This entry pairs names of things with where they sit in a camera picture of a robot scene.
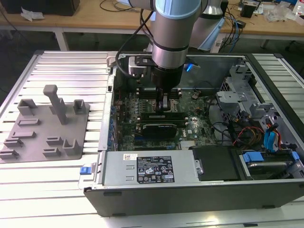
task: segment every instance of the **wooden table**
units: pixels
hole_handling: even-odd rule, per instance
[[[19,30],[54,32],[61,50],[68,50],[65,32],[130,34],[138,28],[139,13],[107,12],[99,8],[100,2],[101,0],[81,0],[77,12],[72,17],[45,15],[44,20],[30,22],[19,14],[5,15]],[[231,0],[228,5],[229,8],[234,3],[237,3],[237,0]],[[111,1],[105,2],[103,7],[114,10]],[[264,19],[263,15],[252,16],[252,18],[248,19],[239,17],[240,12],[235,9],[230,11],[237,19],[247,23],[242,32],[241,37],[243,38],[304,40],[304,26],[300,26],[295,21],[269,23]],[[13,30],[12,26],[1,15],[0,29]],[[230,31],[231,25],[225,23],[217,42],[222,41]]]

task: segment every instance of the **gray plastic block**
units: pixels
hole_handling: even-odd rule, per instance
[[[57,145],[63,145],[63,140],[61,137],[57,137],[57,136],[50,136],[47,137],[47,144],[49,146],[57,146]]]
[[[6,139],[3,144],[6,145],[7,148],[11,148],[11,147],[21,147],[23,145],[23,142],[19,138]]]
[[[25,110],[26,114],[29,114],[28,110],[30,110],[31,114],[23,115],[20,113],[18,116],[8,140],[3,146],[2,152],[4,153],[2,153],[3,156],[0,156],[0,163],[81,158],[90,105],[82,100],[75,100],[73,104],[64,104],[63,100],[57,97],[56,91],[55,85],[45,87],[45,94],[53,99],[52,105],[35,105],[30,99],[20,103],[20,112]],[[65,115],[65,125],[62,125],[58,120],[58,110],[53,103],[56,103],[59,110]],[[10,149],[14,149],[15,153],[6,151]]]
[[[24,120],[19,120],[18,122],[19,126],[35,126],[39,124],[40,124],[39,119],[24,119]]]
[[[26,138],[35,138],[35,136],[36,133],[34,131],[29,131],[29,132],[14,132],[11,137],[26,139]]]
[[[37,108],[35,102],[32,99],[23,99],[17,106],[20,113],[24,116],[33,115],[32,109]]]
[[[86,106],[83,100],[75,100],[73,108],[76,115],[86,113]]]
[[[73,155],[73,154],[79,154],[81,153],[81,148],[78,145],[78,142],[76,139],[73,140],[73,144],[70,145],[68,141],[65,139],[63,142],[63,147],[64,151],[66,152],[67,155]]]
[[[55,148],[47,148],[47,149],[43,149],[43,155],[47,158],[47,157],[58,157],[61,155],[60,150],[55,147]]]
[[[67,121],[66,106],[63,99],[58,98],[57,90],[58,88],[56,85],[46,85],[43,89],[43,94],[49,97],[60,123],[65,125]]]
[[[0,151],[0,158],[3,160],[16,160],[18,158],[19,154],[15,150],[6,149]]]

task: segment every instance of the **warning label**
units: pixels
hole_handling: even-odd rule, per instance
[[[171,156],[137,157],[137,182],[140,184],[174,182]]]

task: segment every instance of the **workbench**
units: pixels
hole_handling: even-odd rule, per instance
[[[100,0],[81,0],[79,8],[74,16],[64,17],[56,15],[44,15],[44,20],[33,22],[25,20],[19,14],[6,14],[8,20],[20,31],[48,31],[54,32],[60,50],[69,50],[66,32],[85,33],[118,33],[131,34],[139,27],[139,13],[136,12],[107,12],[99,8]],[[304,26],[295,21],[267,22],[263,15],[252,18],[239,18],[240,12],[233,7],[237,0],[229,1],[231,13],[239,20],[246,22],[241,37],[253,39],[278,39],[278,40],[304,40]],[[103,4],[106,9],[114,10],[110,1]],[[0,30],[13,30],[3,16],[0,16]],[[219,45],[223,38],[229,35],[231,25],[225,23],[212,52],[219,51]]]
[[[0,164],[0,226],[83,228],[176,228],[176,227],[244,227],[258,224],[265,228],[302,228],[304,198],[276,209],[246,209],[167,215],[102,218],[78,185],[80,167],[97,161],[97,147],[103,116],[106,80],[106,52],[44,52],[30,60],[19,80],[0,107],[0,149],[19,115],[21,99],[33,99],[48,105],[43,95],[46,84],[58,86],[58,96],[68,104],[83,99],[90,104],[83,156],[73,161],[45,161]],[[284,75],[277,84],[284,87],[289,77],[299,77],[286,63],[271,54],[257,54],[256,59],[271,73]],[[86,175],[86,186],[93,180]]]

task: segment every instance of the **motherboard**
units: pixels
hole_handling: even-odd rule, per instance
[[[200,96],[196,90],[185,90],[180,92],[177,99],[170,99],[170,113],[180,114],[181,120],[174,119],[177,126],[174,135],[166,138],[147,137],[144,128],[149,126],[148,133],[154,134],[153,128],[158,126],[157,121],[153,124],[143,124],[141,117],[155,112],[155,99],[143,99],[143,96],[126,94],[118,104],[117,125],[120,129],[119,150],[120,151],[144,151],[144,150],[188,150],[197,145],[216,145],[217,141],[206,116],[206,99]]]

